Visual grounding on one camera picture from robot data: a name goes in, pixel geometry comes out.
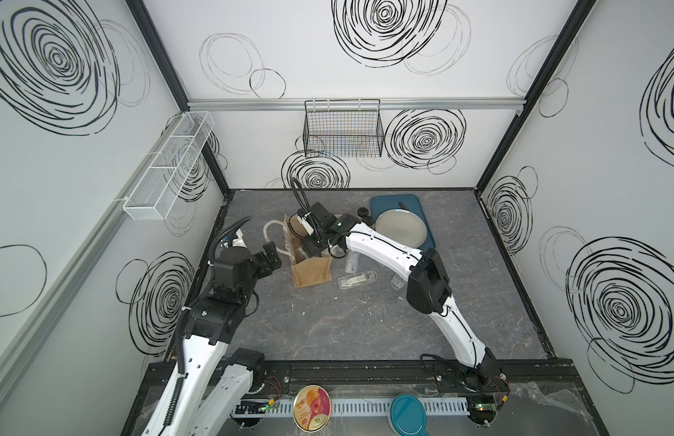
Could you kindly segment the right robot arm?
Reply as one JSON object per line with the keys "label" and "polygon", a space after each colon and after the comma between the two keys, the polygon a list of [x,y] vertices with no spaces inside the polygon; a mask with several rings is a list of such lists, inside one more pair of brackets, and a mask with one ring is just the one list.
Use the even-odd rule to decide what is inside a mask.
{"label": "right robot arm", "polygon": [[321,203],[300,207],[297,223],[306,231],[306,237],[320,247],[338,245],[347,254],[368,256],[404,279],[406,301],[439,327],[453,349],[462,378],[479,387],[498,380],[502,374],[500,364],[465,320],[436,250],[402,245],[351,214],[335,216]]}

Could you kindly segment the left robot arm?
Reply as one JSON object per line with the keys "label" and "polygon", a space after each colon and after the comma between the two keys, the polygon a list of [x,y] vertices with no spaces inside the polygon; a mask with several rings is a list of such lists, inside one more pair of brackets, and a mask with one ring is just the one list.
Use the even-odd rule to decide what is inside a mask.
{"label": "left robot arm", "polygon": [[282,266],[274,243],[252,253],[242,228],[248,217],[222,230],[208,249],[212,278],[183,308],[175,327],[176,367],[153,411],[146,435],[217,435],[243,397],[264,379],[264,355],[248,349],[226,352],[257,283]]}

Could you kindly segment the clear compass case horizontal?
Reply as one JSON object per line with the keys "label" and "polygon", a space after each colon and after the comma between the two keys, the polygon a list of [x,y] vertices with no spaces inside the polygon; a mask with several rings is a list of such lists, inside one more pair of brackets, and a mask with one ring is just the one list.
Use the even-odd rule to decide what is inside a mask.
{"label": "clear compass case horizontal", "polygon": [[353,289],[375,283],[377,281],[377,273],[373,271],[357,272],[356,274],[348,274],[338,278],[338,286],[342,290]]}

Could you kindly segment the clear compass set case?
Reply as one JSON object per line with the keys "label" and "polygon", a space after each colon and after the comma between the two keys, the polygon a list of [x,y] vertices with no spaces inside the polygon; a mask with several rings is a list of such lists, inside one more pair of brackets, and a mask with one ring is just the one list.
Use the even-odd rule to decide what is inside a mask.
{"label": "clear compass set case", "polygon": [[359,268],[360,254],[357,252],[349,252],[346,256],[346,264],[344,271],[347,274],[356,274]]}

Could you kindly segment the canvas tote bag cat print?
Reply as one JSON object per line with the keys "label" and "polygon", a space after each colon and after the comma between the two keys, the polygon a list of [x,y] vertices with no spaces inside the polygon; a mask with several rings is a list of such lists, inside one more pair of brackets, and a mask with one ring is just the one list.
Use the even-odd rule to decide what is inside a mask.
{"label": "canvas tote bag cat print", "polygon": [[304,248],[304,243],[310,241],[310,234],[298,218],[284,216],[282,221],[268,221],[263,228],[264,240],[267,243],[272,241],[269,227],[273,225],[282,228],[284,241],[276,244],[277,252],[290,260],[290,273],[295,289],[328,283],[333,279],[331,272],[333,258],[326,251],[317,255],[309,254]]}

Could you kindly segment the clear compass case green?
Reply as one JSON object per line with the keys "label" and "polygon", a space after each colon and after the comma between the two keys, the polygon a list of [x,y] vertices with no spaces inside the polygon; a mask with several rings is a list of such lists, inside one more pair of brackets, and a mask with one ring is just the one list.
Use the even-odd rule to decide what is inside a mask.
{"label": "clear compass case green", "polygon": [[402,289],[407,283],[408,280],[400,276],[400,274],[395,274],[390,281],[391,288],[393,288],[394,290]]}

